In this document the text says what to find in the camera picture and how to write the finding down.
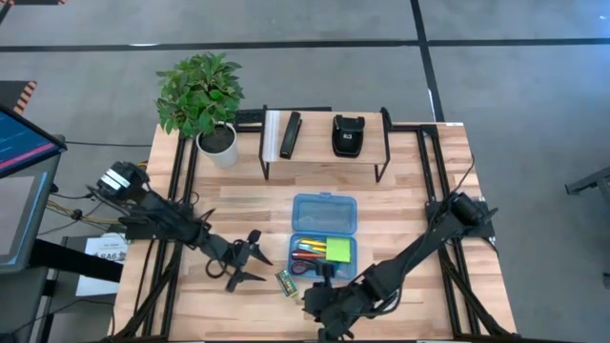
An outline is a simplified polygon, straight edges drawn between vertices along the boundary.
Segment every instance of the computer screen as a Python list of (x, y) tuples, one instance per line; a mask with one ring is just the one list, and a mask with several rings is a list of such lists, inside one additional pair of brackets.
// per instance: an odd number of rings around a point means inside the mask
[(63, 152), (66, 146), (19, 114), (0, 106), (0, 178)]

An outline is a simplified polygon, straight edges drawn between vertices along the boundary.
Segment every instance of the concrete floor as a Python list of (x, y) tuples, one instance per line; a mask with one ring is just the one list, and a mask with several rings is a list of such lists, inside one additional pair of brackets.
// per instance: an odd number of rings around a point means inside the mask
[[(610, 36), (604, 0), (420, 3), (431, 40)], [(15, 6), (0, 27), (0, 46), (364, 38), (417, 39), (409, 1), (69, 0)], [(38, 82), (26, 116), (47, 131), (146, 144), (157, 120), (154, 72), (196, 52), (2, 53), (0, 80)], [(419, 48), (227, 54), (244, 66), (245, 108), (385, 106), (395, 121), (433, 118)], [(567, 196), (563, 184), (610, 164), (610, 46), (431, 48), (431, 54), (445, 119), (465, 123), (483, 193), (500, 209), (494, 220), (500, 264), (519, 332), (607, 341), (610, 293), (601, 273), (610, 269), (610, 213), (598, 192)], [(81, 194), (113, 161), (147, 155), (146, 148), (70, 146), (56, 183), (65, 194)], [(48, 214), (41, 231), (63, 223)], [(49, 239), (93, 233), (73, 226)], [(60, 315), (53, 339), (99, 339), (108, 320)], [(67, 326), (76, 333), (62, 330)]]

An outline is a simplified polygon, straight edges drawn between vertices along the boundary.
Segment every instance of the clear lid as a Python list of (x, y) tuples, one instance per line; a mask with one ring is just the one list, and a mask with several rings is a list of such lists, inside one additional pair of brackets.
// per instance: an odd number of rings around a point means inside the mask
[(293, 203), (293, 229), (296, 232), (354, 234), (357, 229), (356, 200), (328, 192), (299, 194)]

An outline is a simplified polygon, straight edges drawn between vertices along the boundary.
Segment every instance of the blue screen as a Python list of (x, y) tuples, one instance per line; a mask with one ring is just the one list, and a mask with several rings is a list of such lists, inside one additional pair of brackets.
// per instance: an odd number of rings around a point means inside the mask
[(0, 111), (0, 173), (18, 171), (34, 159), (56, 154), (61, 147)]

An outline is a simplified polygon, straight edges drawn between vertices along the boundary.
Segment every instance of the yellow sticky note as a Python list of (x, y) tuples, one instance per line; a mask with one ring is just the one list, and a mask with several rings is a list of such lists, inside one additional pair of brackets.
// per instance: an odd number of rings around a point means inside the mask
[(343, 238), (327, 238), (326, 260), (347, 263), (351, 262), (350, 240)]

